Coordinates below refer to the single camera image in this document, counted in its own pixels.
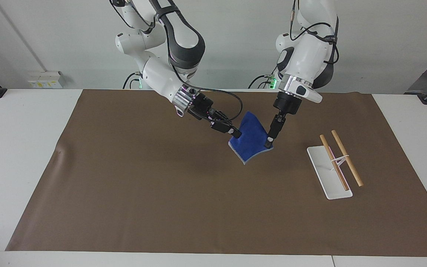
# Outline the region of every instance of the wooden dowel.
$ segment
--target wooden dowel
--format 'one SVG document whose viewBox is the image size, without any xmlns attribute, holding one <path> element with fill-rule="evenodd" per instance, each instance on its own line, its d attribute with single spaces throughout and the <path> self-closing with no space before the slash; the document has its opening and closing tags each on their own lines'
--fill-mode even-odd
<svg viewBox="0 0 427 267">
<path fill-rule="evenodd" d="M 344 144 L 342 144 L 342 141 L 340 140 L 339 135 L 337 134 L 337 132 L 335 130 L 332 130 L 332 135 L 334 136 L 335 141 L 339 145 L 340 151 L 342 151 L 342 155 L 343 156 L 348 155 L 347 151 L 345 150 Z M 346 160 L 347 164 L 349 165 L 350 171 L 354 175 L 354 178 L 357 181 L 357 184 L 359 186 L 363 186 L 363 182 L 359 176 L 359 173 L 357 172 L 357 169 L 355 168 L 354 164 L 352 163 L 352 159 L 350 159 L 350 156 L 345 157 L 345 160 Z"/>
<path fill-rule="evenodd" d="M 320 135 L 320 137 L 321 137 L 322 144 L 324 145 L 325 150 L 327 151 L 327 154 L 329 155 L 329 158 L 331 160 L 333 160 L 334 159 L 334 155 L 332 155 L 332 151 L 331 151 L 331 149 L 329 147 L 329 144 L 327 143 L 327 140 L 325 139 L 325 136 L 324 135 Z M 337 162 L 332 161 L 332 166 L 334 166 L 335 172 L 337 172 L 337 175 L 339 176 L 339 179 L 340 179 L 340 181 L 342 183 L 342 186 L 344 186 L 345 191 L 349 191 L 350 190 L 349 186 L 347 185 L 347 182 L 345 182 L 345 178 L 344 178 L 344 176 L 342 174 L 342 171 L 339 169 L 339 166 L 337 165 Z"/>
</svg>

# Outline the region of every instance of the brown mat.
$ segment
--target brown mat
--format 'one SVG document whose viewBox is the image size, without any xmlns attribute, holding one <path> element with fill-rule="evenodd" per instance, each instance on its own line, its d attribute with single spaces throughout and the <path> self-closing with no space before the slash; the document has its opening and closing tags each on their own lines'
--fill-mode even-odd
<svg viewBox="0 0 427 267">
<path fill-rule="evenodd" d="M 269 127 L 276 94 L 239 96 Z M 329 201 L 306 148 L 339 153 L 332 129 L 365 186 L 344 167 L 354 196 Z M 84 90 L 6 250 L 427 257 L 427 192 L 371 95 L 304 101 L 246 166 L 229 138 L 151 91 Z"/>
</svg>

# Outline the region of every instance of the white table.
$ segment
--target white table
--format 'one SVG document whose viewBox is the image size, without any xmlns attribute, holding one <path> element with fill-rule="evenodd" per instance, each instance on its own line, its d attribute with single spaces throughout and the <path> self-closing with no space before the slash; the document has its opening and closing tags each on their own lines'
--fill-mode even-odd
<svg viewBox="0 0 427 267">
<path fill-rule="evenodd" d="M 0 99 L 0 266 L 419 266 L 427 258 L 4 252 L 82 90 L 10 90 Z M 374 95 L 427 190 L 427 106 Z"/>
</svg>

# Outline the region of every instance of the white stand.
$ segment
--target white stand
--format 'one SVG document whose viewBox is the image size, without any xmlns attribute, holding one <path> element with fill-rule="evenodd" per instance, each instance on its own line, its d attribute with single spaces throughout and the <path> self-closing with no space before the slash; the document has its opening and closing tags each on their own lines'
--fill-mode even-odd
<svg viewBox="0 0 427 267">
<path fill-rule="evenodd" d="M 322 146 L 311 146 L 307 148 L 307 153 L 311 159 L 312 165 L 314 166 L 315 172 L 319 181 L 321 182 L 322 189 L 324 190 L 325 196 L 329 200 L 349 198 L 353 196 L 352 190 L 345 191 L 344 186 L 335 172 L 332 161 L 329 159 L 329 155 Z M 337 162 L 339 166 L 345 161 L 345 157 L 348 155 L 335 158 L 333 161 Z"/>
</svg>

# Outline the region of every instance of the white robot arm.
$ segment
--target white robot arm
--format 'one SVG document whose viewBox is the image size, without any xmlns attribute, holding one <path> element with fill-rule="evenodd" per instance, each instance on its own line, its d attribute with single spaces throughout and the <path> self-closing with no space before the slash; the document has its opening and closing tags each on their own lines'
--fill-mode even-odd
<svg viewBox="0 0 427 267">
<path fill-rule="evenodd" d="M 294 115 L 298 111 L 302 98 L 315 103 L 322 101 L 322 96 L 314 89 L 329 83 L 334 72 L 339 23 L 334 0 L 300 0 L 300 3 L 294 0 L 291 27 L 293 22 L 298 22 L 301 29 L 281 34 L 276 39 L 276 49 L 280 53 L 276 77 L 281 82 L 273 106 L 279 112 L 268 132 L 267 148 L 281 131 L 286 114 Z"/>
<path fill-rule="evenodd" d="M 238 138 L 241 132 L 213 101 L 187 83 L 197 70 L 205 51 L 202 36 L 185 20 L 172 0 L 110 0 L 121 7 L 123 20 L 134 29 L 115 38 L 118 50 L 132 56 L 142 79 L 154 91 L 173 103 L 179 116 L 190 113 L 206 119 L 211 128 Z M 168 42 L 168 64 L 147 51 Z"/>
</svg>

